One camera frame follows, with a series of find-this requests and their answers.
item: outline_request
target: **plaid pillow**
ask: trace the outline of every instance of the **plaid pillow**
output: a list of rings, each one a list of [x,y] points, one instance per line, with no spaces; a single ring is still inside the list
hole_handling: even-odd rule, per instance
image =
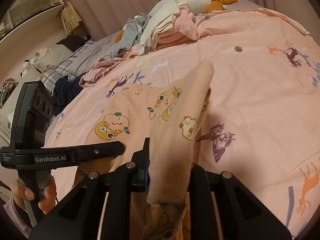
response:
[[[45,88],[48,90],[49,94],[53,96],[53,90],[55,88],[55,83],[59,78],[63,76],[58,73],[54,68],[49,68],[43,75],[41,81],[43,82]]]
[[[60,73],[62,76],[68,75],[68,80],[72,81],[76,77],[69,72],[69,65],[73,63],[73,60],[79,57],[90,45],[94,44],[92,39],[88,40],[82,47],[77,49],[77,51],[67,58],[64,62],[60,63],[58,66],[55,67],[55,70]]]
[[[73,81],[76,77],[69,73],[69,65],[73,62],[74,58],[82,54],[90,45],[94,44],[92,39],[88,40],[82,47],[80,47],[73,55],[67,58],[65,61],[61,62],[59,65],[49,68],[41,79],[46,89],[49,91],[50,95],[53,95],[53,89],[55,87],[56,81],[68,75],[68,80]]]

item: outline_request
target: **purple deer print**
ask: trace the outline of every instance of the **purple deer print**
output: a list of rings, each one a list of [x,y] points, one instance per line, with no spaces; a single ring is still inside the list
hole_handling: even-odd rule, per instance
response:
[[[127,78],[127,76],[125,76],[125,79],[122,81],[122,79],[124,77],[122,77],[120,80],[118,79],[117,83],[115,84],[115,86],[109,90],[109,94],[106,95],[106,98],[109,98],[111,96],[113,96],[115,93],[114,93],[114,90],[117,88],[117,87],[122,87],[126,84],[126,82],[128,81],[129,78],[131,78],[133,76],[133,73],[130,77]]]
[[[294,57],[298,55],[297,50],[294,49],[294,48],[289,48],[289,49],[292,49],[291,54],[289,54],[285,50],[282,51],[281,49],[279,49],[279,51],[281,51],[282,53],[287,55],[287,57],[289,59],[289,62],[292,64],[293,67],[298,67],[298,66],[301,67],[301,61],[300,60],[294,60]]]

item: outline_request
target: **orange deer print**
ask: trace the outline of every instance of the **orange deer print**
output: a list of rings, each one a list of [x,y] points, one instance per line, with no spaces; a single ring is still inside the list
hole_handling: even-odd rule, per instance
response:
[[[272,56],[279,56],[278,54],[275,53],[275,51],[278,50],[277,47],[269,47],[269,46],[268,46],[268,48],[269,48],[269,53],[270,53],[270,55],[272,55]]]
[[[313,188],[315,188],[318,183],[319,183],[319,175],[320,175],[320,170],[318,171],[317,167],[313,164],[310,163],[316,170],[316,173],[313,177],[310,178],[310,172],[309,172],[309,165],[307,165],[307,169],[308,169],[308,175],[303,173],[303,170],[301,168],[300,171],[304,176],[304,184],[302,187],[302,196],[299,199],[299,207],[296,210],[296,213],[299,215],[299,213],[302,214],[306,211],[307,209],[307,204],[308,204],[308,209],[310,209],[311,207],[311,203],[306,200],[306,193],[309,192],[310,190],[312,190]]]
[[[111,80],[109,81],[109,83],[108,83],[108,85],[106,86],[106,88],[108,88],[112,82],[117,81],[118,78],[119,78],[118,76],[115,76],[114,78],[111,77]]]

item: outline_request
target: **metal bolt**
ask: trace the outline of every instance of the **metal bolt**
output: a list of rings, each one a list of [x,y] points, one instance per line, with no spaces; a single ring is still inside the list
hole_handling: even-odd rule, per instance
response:
[[[225,179],[231,179],[232,174],[231,174],[229,171],[224,171],[224,172],[222,173],[222,176],[223,176]]]
[[[89,173],[88,176],[90,179],[96,179],[99,176],[99,174],[96,171],[92,171]]]
[[[133,169],[135,166],[136,166],[136,164],[134,163],[134,162],[128,162],[128,163],[126,163],[126,165],[125,165],[128,169]]]

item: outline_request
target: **pink duvet cover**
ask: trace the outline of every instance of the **pink duvet cover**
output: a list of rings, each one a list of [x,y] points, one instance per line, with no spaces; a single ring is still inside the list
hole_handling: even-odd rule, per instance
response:
[[[194,161],[207,171],[232,172],[295,237],[320,203],[320,47],[299,23],[267,9],[198,20],[198,41],[127,58],[85,88],[62,112],[46,147],[83,144],[124,84],[165,87],[207,58],[215,74]],[[52,172],[59,200],[76,170]]]

